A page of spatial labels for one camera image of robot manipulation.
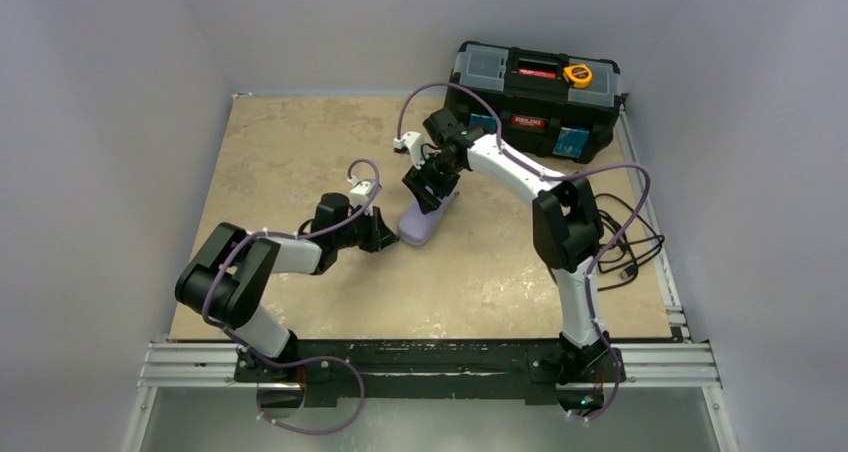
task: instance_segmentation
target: wooden tabletop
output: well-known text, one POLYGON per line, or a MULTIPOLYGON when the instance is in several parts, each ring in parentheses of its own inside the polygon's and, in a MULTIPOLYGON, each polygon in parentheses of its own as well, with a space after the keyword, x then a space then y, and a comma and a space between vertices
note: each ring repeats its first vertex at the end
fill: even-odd
MULTIPOLYGON (((392 152, 402 98, 237 98, 218 157, 195 250, 215 226, 292 232, 311 218, 321 194, 350 190, 346 170, 359 157, 380 167, 383 190, 375 205, 396 230, 413 200, 401 183, 409 156, 392 152)), ((412 102, 404 131, 421 122, 441 99, 412 102)), ((616 139, 592 166, 623 160, 616 139)), ((540 159, 560 171, 581 166, 540 159)), ((365 178, 367 167, 355 174, 365 178)), ((595 193, 635 203, 627 172, 593 176, 595 193)), ((262 303, 302 338, 553 337, 561 326, 557 289, 536 252, 530 210, 490 179, 462 174, 460 195, 423 247, 396 244, 380 253, 339 252, 322 276, 272 276, 262 303)), ((598 205, 620 222, 628 212, 609 199, 598 205)), ((628 231, 644 237, 641 227, 628 231)), ((618 276, 602 275, 600 284, 618 276)), ((631 284, 600 293, 613 337, 669 337, 668 317, 654 267, 631 284)), ((178 305, 171 337, 223 337, 178 305)))

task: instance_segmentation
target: gray floor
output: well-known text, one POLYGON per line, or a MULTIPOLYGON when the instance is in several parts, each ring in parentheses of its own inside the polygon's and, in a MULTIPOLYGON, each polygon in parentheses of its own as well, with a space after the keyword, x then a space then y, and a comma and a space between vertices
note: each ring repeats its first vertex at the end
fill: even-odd
MULTIPOLYGON (((520 401, 369 399, 348 429, 300 436, 256 420, 253 389, 160 389, 143 450, 312 451, 718 451, 700 389, 623 389, 588 427, 558 407, 520 401)), ((322 428, 353 409, 307 409, 289 422, 322 428)))

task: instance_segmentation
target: toolbox lid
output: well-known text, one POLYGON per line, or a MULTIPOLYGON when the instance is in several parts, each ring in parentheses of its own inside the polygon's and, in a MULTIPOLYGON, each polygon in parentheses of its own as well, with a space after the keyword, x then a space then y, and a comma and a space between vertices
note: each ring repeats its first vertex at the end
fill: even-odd
POLYGON ((469 44, 456 54, 454 73, 459 72, 459 85, 503 92, 504 74, 509 49, 469 44))
POLYGON ((574 57, 568 60, 568 64, 586 64, 592 71, 592 82, 588 86, 583 89, 572 87, 568 90, 569 102, 615 107, 615 96, 619 95, 619 75, 615 73, 612 64, 574 57))

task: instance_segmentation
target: metal frame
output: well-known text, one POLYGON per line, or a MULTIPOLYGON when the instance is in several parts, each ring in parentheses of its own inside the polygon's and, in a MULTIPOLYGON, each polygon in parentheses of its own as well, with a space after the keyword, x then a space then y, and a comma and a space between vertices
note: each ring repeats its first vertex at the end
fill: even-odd
MULTIPOLYGON (((621 112, 616 126, 622 152, 628 161, 638 162, 631 140, 627 115, 621 112)), ((643 191, 641 176, 630 171, 633 193, 643 191)), ((650 199, 645 219, 660 230, 650 199)), ((665 249, 654 259, 657 278, 669 327, 678 328, 686 343, 616 343, 623 355, 628 380, 621 387, 701 388, 721 452, 738 452, 721 390, 721 381, 709 344, 690 342, 689 329, 665 249)), ((233 380, 236 345, 229 342, 152 343, 138 381, 138 394, 121 450, 141 450, 150 412, 159 388, 255 388, 257 384, 233 380)), ((590 384, 568 384, 561 388, 585 388, 590 384)), ((297 389, 293 383, 262 384, 262 388, 297 389)))

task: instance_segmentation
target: purple object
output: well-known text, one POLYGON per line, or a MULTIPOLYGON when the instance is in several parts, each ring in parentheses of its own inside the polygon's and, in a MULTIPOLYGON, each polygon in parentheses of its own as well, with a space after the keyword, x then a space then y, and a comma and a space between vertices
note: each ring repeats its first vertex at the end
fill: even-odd
POLYGON ((442 205, 429 214, 421 213, 418 202, 413 201, 400 218, 400 224, 398 224, 400 240, 413 247, 420 247, 427 243, 430 236, 435 232, 436 226, 441 222, 442 216, 445 215, 445 210, 456 199, 457 195, 459 195, 459 192, 454 191, 442 199, 442 205))

